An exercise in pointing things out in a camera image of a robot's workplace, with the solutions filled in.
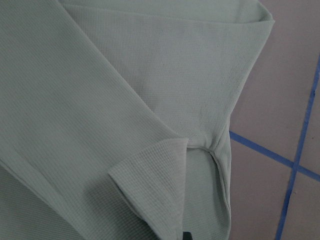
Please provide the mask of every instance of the floor tile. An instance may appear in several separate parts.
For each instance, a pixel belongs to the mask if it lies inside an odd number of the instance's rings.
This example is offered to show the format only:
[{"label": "floor tile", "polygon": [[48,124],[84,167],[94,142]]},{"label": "floor tile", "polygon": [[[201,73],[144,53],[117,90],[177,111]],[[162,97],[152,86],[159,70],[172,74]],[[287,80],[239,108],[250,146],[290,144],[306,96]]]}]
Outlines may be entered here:
[{"label": "floor tile", "polygon": [[272,240],[291,168],[233,140],[231,152],[229,240]]},{"label": "floor tile", "polygon": [[320,239],[320,182],[297,173],[281,240]]},{"label": "floor tile", "polygon": [[320,87],[315,91],[300,165],[320,174]]},{"label": "floor tile", "polygon": [[231,116],[230,129],[295,158],[319,54],[319,0],[261,0],[275,20]]}]

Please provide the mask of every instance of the tile floor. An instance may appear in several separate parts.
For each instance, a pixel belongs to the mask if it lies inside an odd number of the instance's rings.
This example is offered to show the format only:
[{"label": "tile floor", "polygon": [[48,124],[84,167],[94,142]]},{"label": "tile floor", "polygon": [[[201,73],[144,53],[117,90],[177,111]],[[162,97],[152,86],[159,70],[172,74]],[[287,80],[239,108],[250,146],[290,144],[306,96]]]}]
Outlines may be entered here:
[{"label": "tile floor", "polygon": [[275,24],[231,116],[230,240],[320,240],[320,1],[260,2]]}]

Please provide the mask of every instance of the sleeve cuff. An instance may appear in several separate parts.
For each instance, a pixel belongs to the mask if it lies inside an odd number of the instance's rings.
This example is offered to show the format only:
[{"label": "sleeve cuff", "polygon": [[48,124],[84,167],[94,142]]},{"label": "sleeve cuff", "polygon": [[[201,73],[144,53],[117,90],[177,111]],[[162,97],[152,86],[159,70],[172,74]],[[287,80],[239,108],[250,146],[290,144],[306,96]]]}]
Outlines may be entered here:
[{"label": "sleeve cuff", "polygon": [[162,240],[183,238],[187,143],[162,140],[108,171],[130,209]]}]

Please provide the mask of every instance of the blue tape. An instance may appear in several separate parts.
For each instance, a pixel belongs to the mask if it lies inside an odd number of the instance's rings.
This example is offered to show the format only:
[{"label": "blue tape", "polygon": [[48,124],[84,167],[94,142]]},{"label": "blue tape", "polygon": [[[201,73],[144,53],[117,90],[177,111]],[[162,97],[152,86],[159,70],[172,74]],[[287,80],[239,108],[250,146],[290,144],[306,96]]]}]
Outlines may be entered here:
[{"label": "blue tape", "polygon": [[313,171],[310,171],[309,169],[306,169],[303,166],[298,167],[298,172],[308,176],[309,178],[312,178],[312,179],[320,182],[320,175],[319,174],[317,174]]},{"label": "blue tape", "polygon": [[240,136],[232,131],[229,131],[229,134],[230,134],[230,138],[232,140],[237,141],[238,143],[241,143],[241,144],[247,146],[248,148],[251,148],[251,149],[257,151],[258,153],[261,153],[261,154],[263,154],[273,160],[276,160],[277,162],[279,162],[281,164],[284,164],[290,168],[292,168],[294,165],[294,163],[292,161],[284,158],[283,156],[280,156],[279,154],[276,154],[273,151],[266,149],[265,147],[263,147],[261,145],[256,144],[253,141],[250,141],[250,140],[244,138],[243,136]]},{"label": "blue tape", "polygon": [[298,147],[297,147],[295,158],[294,158],[294,163],[293,163],[293,167],[292,167],[291,176],[289,179],[289,184],[288,184],[285,198],[284,198],[284,203],[283,203],[283,207],[282,207],[282,211],[281,211],[281,217],[280,217],[278,229],[277,229],[276,235],[275,235],[275,240],[281,239],[282,232],[284,230],[284,225],[286,222],[288,205],[289,205],[291,193],[292,193],[292,190],[293,190],[293,187],[295,184],[295,180],[296,180],[297,171],[298,171],[298,169],[302,170],[302,167],[299,168],[299,163],[300,163],[300,158],[301,158],[301,154],[302,154],[302,150],[304,147],[305,138],[306,138],[306,134],[307,134],[307,130],[308,130],[308,124],[309,124],[309,120],[310,120],[312,106],[313,106],[314,100],[315,100],[316,89],[317,89],[317,85],[319,82],[319,75],[320,75],[320,55],[318,57],[318,63],[317,63],[315,74],[314,74],[313,85],[311,88],[308,106],[307,106],[305,116],[304,116],[303,126],[302,126],[302,130],[301,130],[301,134],[300,134],[300,138],[299,138],[299,143],[298,143]]}]

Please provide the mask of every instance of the folded fabric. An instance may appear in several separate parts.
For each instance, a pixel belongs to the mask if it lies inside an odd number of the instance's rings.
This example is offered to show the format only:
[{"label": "folded fabric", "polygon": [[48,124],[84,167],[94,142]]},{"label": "folded fabric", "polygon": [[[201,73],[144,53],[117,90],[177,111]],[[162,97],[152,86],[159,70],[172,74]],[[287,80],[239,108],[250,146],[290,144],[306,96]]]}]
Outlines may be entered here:
[{"label": "folded fabric", "polygon": [[0,2],[0,239],[227,240],[256,0]]}]

